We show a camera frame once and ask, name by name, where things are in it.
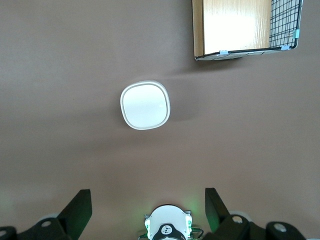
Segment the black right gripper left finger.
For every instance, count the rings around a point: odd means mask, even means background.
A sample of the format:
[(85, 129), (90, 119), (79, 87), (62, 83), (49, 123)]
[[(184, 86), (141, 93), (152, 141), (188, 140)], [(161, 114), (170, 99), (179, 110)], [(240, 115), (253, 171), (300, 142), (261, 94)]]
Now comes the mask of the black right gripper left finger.
[(81, 189), (56, 216), (38, 221), (18, 233), (13, 226), (2, 226), (2, 240), (77, 240), (92, 216), (92, 198), (89, 189)]

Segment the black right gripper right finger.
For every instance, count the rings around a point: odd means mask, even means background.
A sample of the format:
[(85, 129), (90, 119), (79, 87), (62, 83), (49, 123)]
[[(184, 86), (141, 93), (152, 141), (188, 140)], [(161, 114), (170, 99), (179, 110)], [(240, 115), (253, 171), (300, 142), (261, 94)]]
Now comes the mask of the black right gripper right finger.
[(265, 228), (239, 214), (230, 214), (215, 188), (205, 189), (205, 215), (211, 232), (206, 240), (304, 240), (293, 225), (271, 221)]

